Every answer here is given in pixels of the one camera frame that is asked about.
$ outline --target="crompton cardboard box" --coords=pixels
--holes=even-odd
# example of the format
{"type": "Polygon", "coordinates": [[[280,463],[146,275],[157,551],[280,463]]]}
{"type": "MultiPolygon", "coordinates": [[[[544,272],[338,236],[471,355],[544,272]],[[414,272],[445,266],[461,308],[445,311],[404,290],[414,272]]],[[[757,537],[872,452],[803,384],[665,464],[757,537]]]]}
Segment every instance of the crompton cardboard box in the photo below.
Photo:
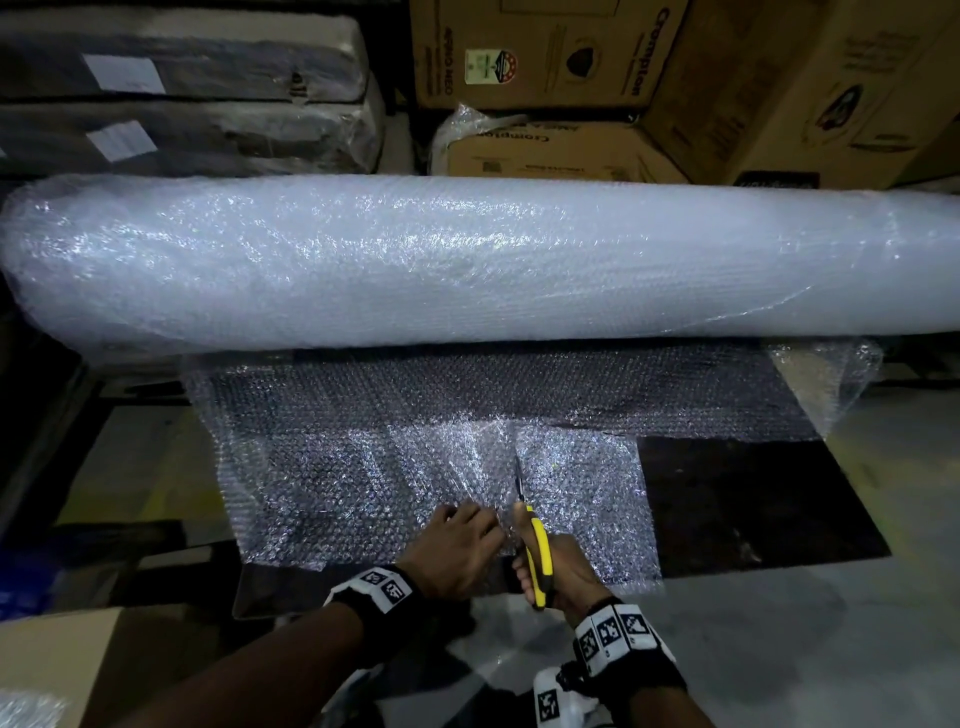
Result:
{"type": "Polygon", "coordinates": [[[960,117],[921,150],[903,170],[897,184],[915,184],[960,175],[960,117]]]}
{"type": "Polygon", "coordinates": [[[181,605],[102,609],[0,623],[0,655],[0,700],[58,706],[57,728],[106,728],[212,663],[217,632],[181,605]]]}
{"type": "Polygon", "coordinates": [[[372,172],[383,106],[134,101],[0,105],[0,174],[247,177],[372,172]]]}
{"type": "Polygon", "coordinates": [[[686,0],[411,0],[417,98],[454,109],[645,107],[686,0]]]}
{"type": "Polygon", "coordinates": [[[446,158],[450,177],[686,183],[642,131],[613,122],[517,124],[459,139],[446,158]]]}
{"type": "Polygon", "coordinates": [[[6,10],[0,97],[354,102],[367,52],[348,17],[158,8],[6,10]]]}
{"type": "Polygon", "coordinates": [[[642,125],[693,182],[885,188],[958,74],[957,0],[696,0],[642,125]]]}

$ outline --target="wristband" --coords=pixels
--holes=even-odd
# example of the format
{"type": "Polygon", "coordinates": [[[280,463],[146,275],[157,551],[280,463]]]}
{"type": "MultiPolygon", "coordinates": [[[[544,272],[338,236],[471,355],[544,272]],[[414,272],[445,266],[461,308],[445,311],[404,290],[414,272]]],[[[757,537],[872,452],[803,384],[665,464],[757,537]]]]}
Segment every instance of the wristband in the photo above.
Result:
{"type": "Polygon", "coordinates": [[[642,688],[686,690],[673,654],[635,604],[604,599],[575,633],[577,662],[564,666],[561,678],[573,690],[599,698],[611,713],[625,710],[642,688]]]}
{"type": "Polygon", "coordinates": [[[330,590],[331,601],[346,604],[363,623],[360,667],[393,657],[426,620],[427,602],[406,572],[396,566],[373,567],[330,590]]]}

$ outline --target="yellow scissors handle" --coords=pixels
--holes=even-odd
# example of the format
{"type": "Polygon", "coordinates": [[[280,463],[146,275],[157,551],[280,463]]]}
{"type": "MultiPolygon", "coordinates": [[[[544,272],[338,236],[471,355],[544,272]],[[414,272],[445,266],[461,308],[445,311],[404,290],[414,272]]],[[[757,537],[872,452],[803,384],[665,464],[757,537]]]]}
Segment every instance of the yellow scissors handle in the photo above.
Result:
{"type": "Polygon", "coordinates": [[[530,567],[530,579],[534,586],[534,609],[543,609],[547,606],[549,595],[553,592],[553,556],[550,554],[550,540],[547,538],[543,522],[534,515],[532,505],[527,505],[530,513],[530,523],[537,535],[537,548],[540,550],[540,576],[537,576],[537,563],[527,548],[527,564],[530,567]]]}

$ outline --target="hand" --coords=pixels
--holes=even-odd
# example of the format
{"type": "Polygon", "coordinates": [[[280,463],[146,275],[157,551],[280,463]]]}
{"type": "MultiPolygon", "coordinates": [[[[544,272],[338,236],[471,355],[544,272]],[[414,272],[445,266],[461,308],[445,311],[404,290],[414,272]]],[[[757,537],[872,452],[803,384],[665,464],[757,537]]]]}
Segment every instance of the hand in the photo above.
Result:
{"type": "MultiPolygon", "coordinates": [[[[526,503],[514,503],[514,524],[523,543],[530,549],[538,566],[540,549],[537,547],[537,534],[530,523],[530,512],[526,503]]],[[[596,572],[580,550],[577,540],[569,534],[550,534],[550,554],[553,557],[553,588],[555,591],[553,606],[564,612],[566,621],[576,627],[587,616],[587,612],[597,602],[603,601],[612,593],[605,587],[596,572]]],[[[530,578],[527,556],[517,556],[514,571],[520,580],[527,601],[534,603],[534,585],[530,578]]]]}
{"type": "Polygon", "coordinates": [[[440,505],[396,565],[428,599],[466,599],[506,540],[492,508],[440,505]]]}

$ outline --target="scissors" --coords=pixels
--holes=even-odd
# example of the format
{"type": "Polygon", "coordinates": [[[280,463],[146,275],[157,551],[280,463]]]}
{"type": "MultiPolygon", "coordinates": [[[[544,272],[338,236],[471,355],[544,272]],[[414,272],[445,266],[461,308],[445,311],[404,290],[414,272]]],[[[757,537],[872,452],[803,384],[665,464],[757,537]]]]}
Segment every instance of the scissors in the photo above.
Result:
{"type": "Polygon", "coordinates": [[[527,511],[530,513],[530,523],[534,526],[534,533],[537,535],[537,546],[540,549],[540,575],[538,575],[537,562],[526,546],[523,549],[527,552],[527,566],[530,567],[530,580],[534,584],[534,609],[540,611],[544,607],[550,606],[553,601],[553,556],[550,554],[550,540],[546,536],[546,529],[543,522],[537,518],[534,513],[534,507],[526,502],[523,495],[523,471],[520,468],[520,458],[515,457],[514,467],[516,470],[516,492],[520,500],[526,503],[527,511]]]}

